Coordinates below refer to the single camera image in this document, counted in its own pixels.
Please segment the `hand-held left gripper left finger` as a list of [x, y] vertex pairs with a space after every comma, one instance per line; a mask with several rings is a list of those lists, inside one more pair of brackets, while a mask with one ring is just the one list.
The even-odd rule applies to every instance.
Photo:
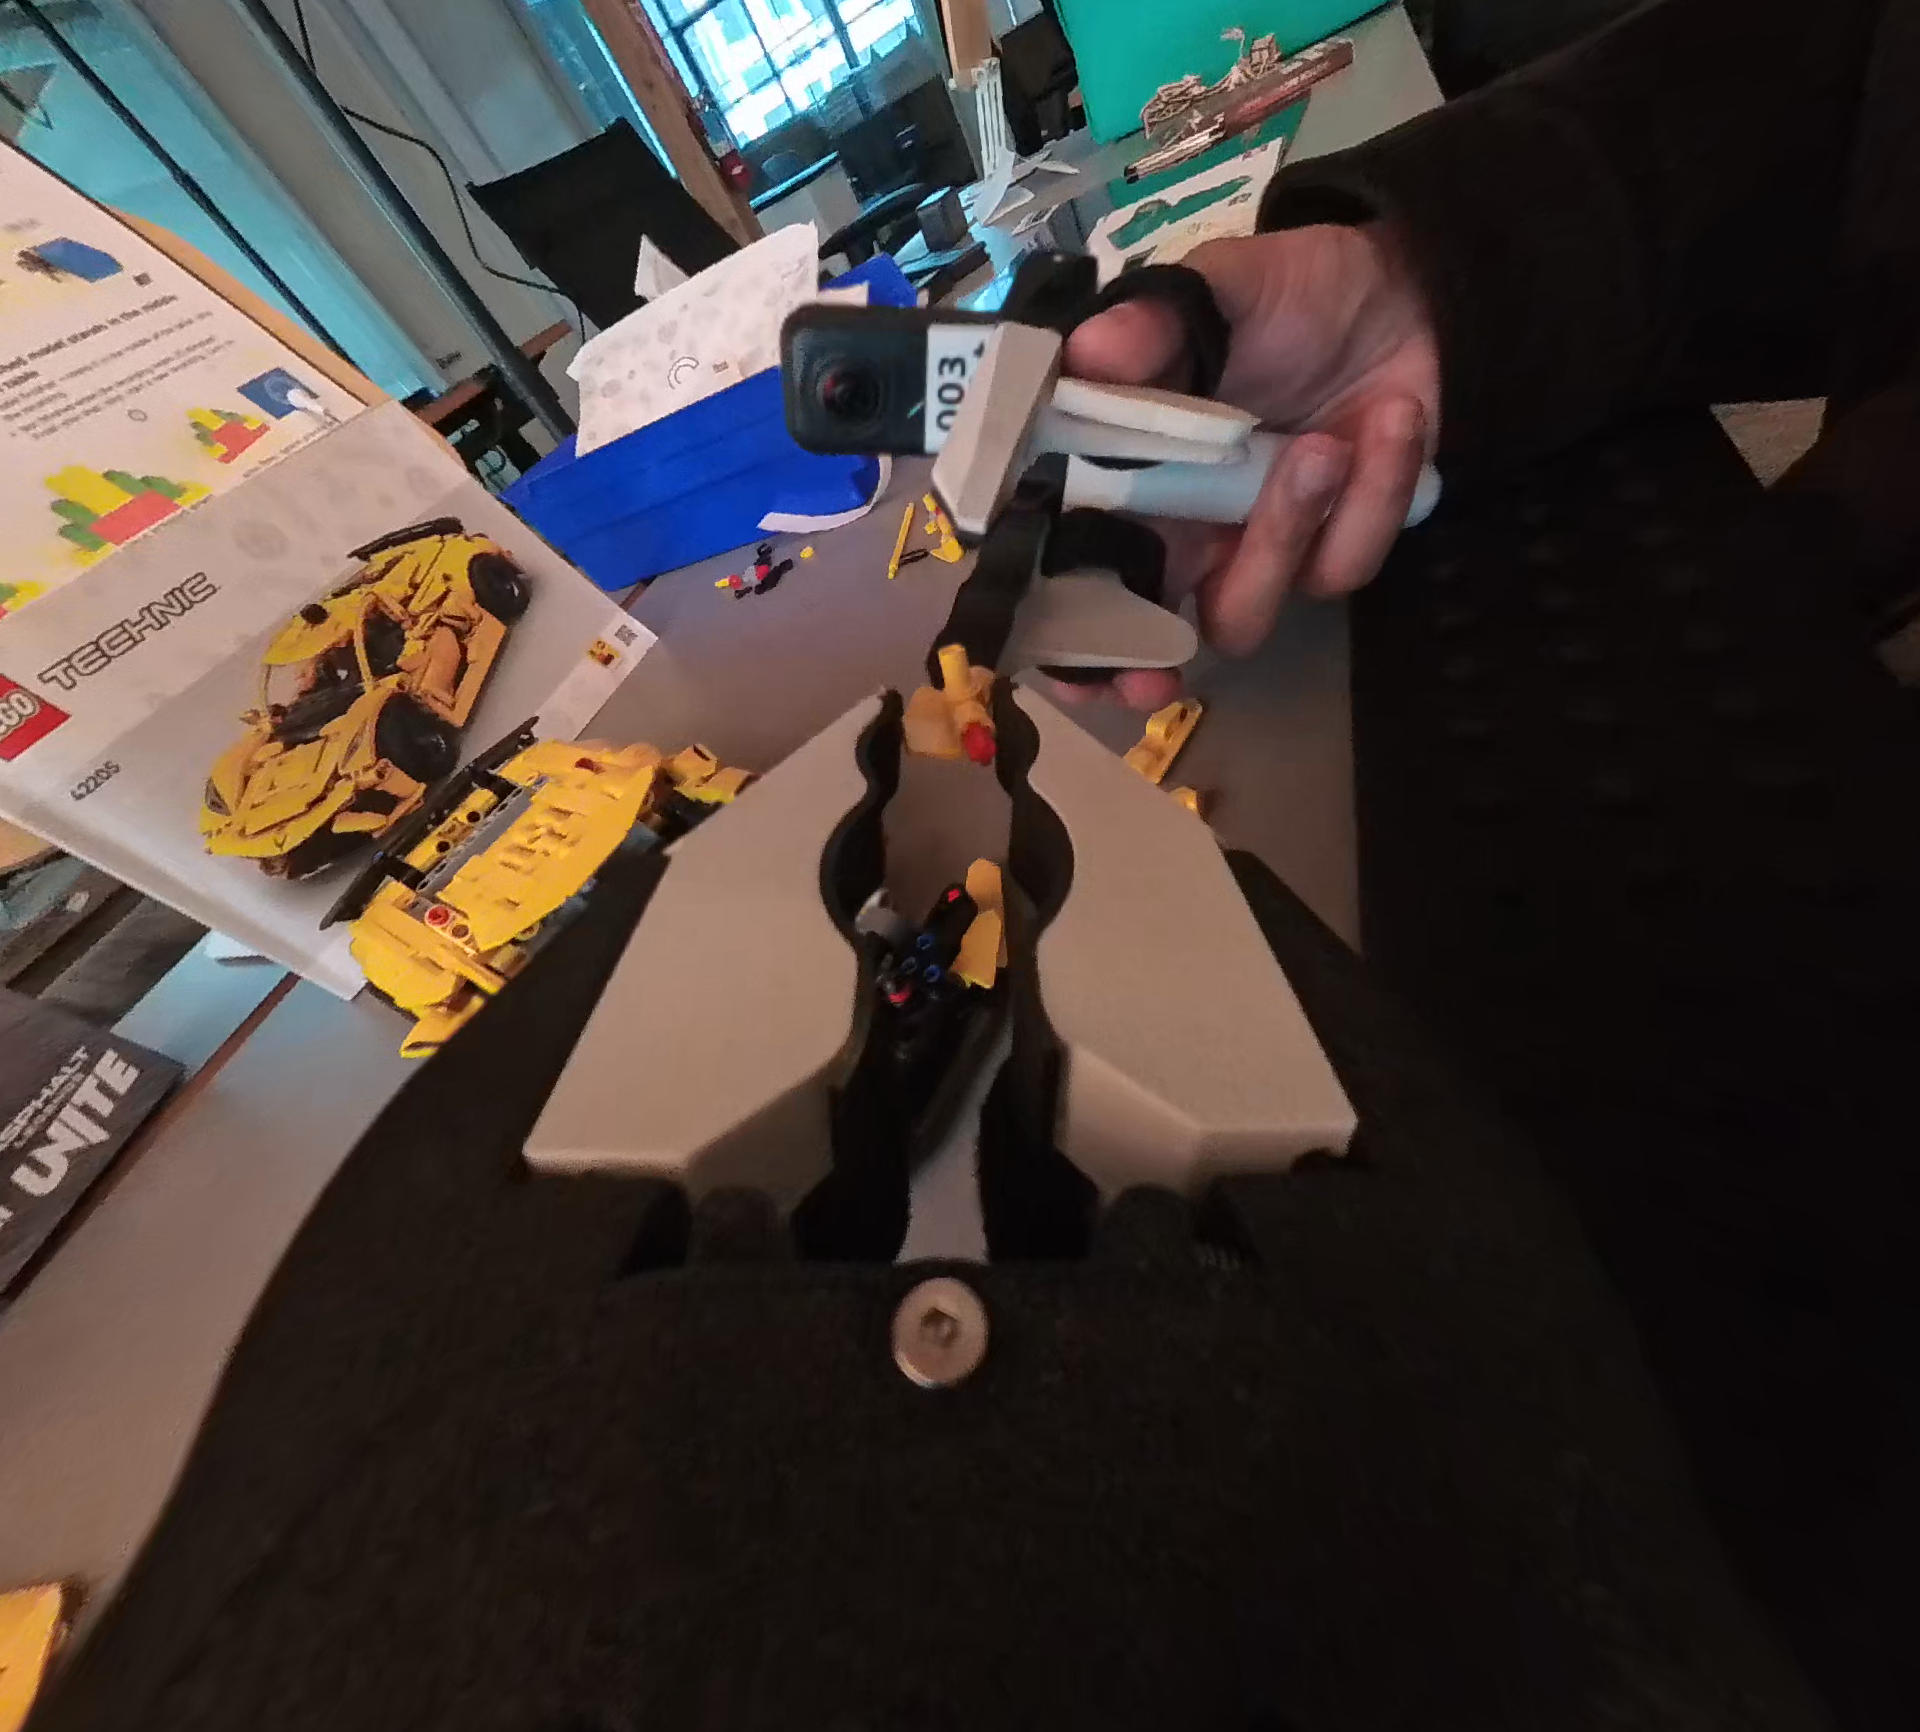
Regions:
[[867, 1064], [898, 689], [796, 743], [652, 857], [636, 926], [527, 1143], [531, 1172], [645, 1172], [690, 1202], [756, 1191], [807, 1257], [894, 1257], [907, 1120]]

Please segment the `yellow brick panel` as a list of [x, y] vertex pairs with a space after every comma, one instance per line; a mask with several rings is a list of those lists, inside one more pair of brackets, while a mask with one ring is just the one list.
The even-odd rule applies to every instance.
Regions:
[[84, 1580], [25, 1580], [0, 1592], [0, 1724], [18, 1732], [59, 1657]]

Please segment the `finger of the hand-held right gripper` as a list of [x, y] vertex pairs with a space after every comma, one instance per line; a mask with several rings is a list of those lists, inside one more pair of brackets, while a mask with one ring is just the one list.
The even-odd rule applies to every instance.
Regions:
[[921, 655], [921, 680], [944, 689], [944, 655], [972, 667], [1043, 667], [1064, 661], [1064, 587], [1052, 547], [1064, 522], [1064, 459], [1031, 459], [1031, 427], [1058, 388], [1064, 333], [1031, 326], [996, 326], [964, 402], [931, 459], [931, 492], [972, 548], [948, 625]]
[[1086, 680], [1114, 670], [1184, 670], [1195, 655], [1197, 637], [1184, 608], [1126, 594], [1114, 568], [1069, 568], [1025, 587], [996, 670]]

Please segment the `person's fleece-collared jacket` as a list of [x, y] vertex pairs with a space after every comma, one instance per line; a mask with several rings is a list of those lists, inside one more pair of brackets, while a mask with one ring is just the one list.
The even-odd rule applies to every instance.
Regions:
[[1839, 1724], [1911, 1724], [1911, 697], [1702, 415], [1448, 480], [1347, 600], [1376, 973], [1569, 1191]]

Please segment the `wooden model kit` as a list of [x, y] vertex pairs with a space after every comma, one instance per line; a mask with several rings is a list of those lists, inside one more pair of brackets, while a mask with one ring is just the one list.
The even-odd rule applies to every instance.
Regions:
[[1238, 39], [1238, 67], [1218, 86], [1187, 74], [1148, 98], [1138, 110], [1148, 158], [1122, 167], [1126, 186], [1169, 175], [1195, 158], [1210, 158], [1218, 143], [1278, 117], [1286, 110], [1308, 104], [1311, 86], [1357, 67], [1347, 33], [1308, 39], [1298, 51], [1286, 51], [1278, 33], [1249, 39], [1241, 28], [1229, 28], [1229, 39]]

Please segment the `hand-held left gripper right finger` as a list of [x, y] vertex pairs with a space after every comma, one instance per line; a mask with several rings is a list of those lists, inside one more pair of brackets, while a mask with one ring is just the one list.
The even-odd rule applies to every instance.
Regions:
[[1357, 1143], [1357, 1102], [1260, 922], [1260, 857], [996, 680], [1005, 1063], [980, 1113], [991, 1257], [1082, 1257], [1136, 1191], [1210, 1201]]

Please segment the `yellow black brick subassembly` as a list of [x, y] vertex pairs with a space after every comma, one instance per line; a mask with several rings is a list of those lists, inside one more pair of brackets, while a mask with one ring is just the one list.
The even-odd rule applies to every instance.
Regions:
[[878, 884], [852, 926], [878, 943], [878, 1063], [920, 1166], [948, 1139], [1004, 1022], [1004, 871], [972, 857], [920, 922]]

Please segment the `car instruction booklet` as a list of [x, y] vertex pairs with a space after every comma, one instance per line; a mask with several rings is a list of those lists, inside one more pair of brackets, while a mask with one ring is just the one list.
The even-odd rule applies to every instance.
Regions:
[[349, 999], [349, 882], [513, 725], [581, 737], [645, 646], [382, 402], [3, 618], [0, 809]]

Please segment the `grey desk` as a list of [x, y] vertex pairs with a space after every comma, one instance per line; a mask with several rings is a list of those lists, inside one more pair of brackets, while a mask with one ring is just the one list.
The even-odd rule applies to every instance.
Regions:
[[[883, 580], [886, 517], [833, 529], [770, 600], [690, 568], [636, 608], [661, 637], [597, 725], [775, 768], [860, 697], [910, 680], [962, 568]], [[1298, 600], [1256, 661], [1197, 667], [1187, 781], [1229, 846], [1359, 944], [1346, 606]], [[194, 1064], [70, 1210], [0, 1329], [0, 1573], [103, 1607], [158, 1530], [223, 1366], [322, 1183], [405, 1064], [393, 1018], [264, 958], [181, 952], [113, 1034]]]

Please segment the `yellow brick car model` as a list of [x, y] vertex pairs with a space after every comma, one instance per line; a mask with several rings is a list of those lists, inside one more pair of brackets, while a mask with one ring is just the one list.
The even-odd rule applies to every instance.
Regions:
[[690, 743], [507, 732], [473, 753], [332, 903], [365, 992], [437, 1054], [581, 910], [617, 848], [661, 848], [756, 783]]

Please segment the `person's right hand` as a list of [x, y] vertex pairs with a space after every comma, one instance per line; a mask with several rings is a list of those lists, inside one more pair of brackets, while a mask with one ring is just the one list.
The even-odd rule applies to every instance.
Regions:
[[1210, 655], [1249, 661], [1289, 600], [1347, 600], [1391, 556], [1442, 435], [1442, 347], [1391, 226], [1204, 238], [1187, 270], [1229, 326], [1218, 402], [1286, 449], [1241, 529], [1169, 522], [1163, 580]]

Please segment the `black monitor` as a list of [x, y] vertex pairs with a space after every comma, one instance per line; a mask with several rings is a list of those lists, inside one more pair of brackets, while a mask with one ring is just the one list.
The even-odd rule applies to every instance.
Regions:
[[643, 238], [683, 276], [738, 250], [631, 117], [614, 117], [549, 160], [467, 186], [467, 197], [595, 332], [643, 308]]

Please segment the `green white sheet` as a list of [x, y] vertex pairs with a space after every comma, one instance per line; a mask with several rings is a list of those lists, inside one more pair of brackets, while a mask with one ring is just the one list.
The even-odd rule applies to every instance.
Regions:
[[1169, 167], [1114, 194], [1086, 233], [1086, 257], [1096, 290], [1136, 276], [1148, 261], [1184, 261], [1204, 238], [1256, 233], [1260, 197], [1289, 158], [1289, 136], [1229, 143], [1210, 167]]

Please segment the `blue plastic bin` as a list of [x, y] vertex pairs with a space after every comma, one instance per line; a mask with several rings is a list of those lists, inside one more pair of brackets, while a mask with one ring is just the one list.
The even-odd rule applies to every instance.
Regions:
[[785, 430], [782, 326], [818, 291], [823, 246], [796, 224], [588, 333], [567, 359], [581, 427], [505, 492], [513, 522], [604, 594], [860, 522], [886, 457], [807, 457]]

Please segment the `small yellow brick connector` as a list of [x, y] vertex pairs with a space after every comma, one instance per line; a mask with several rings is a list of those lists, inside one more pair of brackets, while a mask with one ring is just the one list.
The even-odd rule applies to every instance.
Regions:
[[898, 747], [920, 758], [996, 768], [996, 670], [962, 640], [937, 646], [931, 680], [898, 714]]

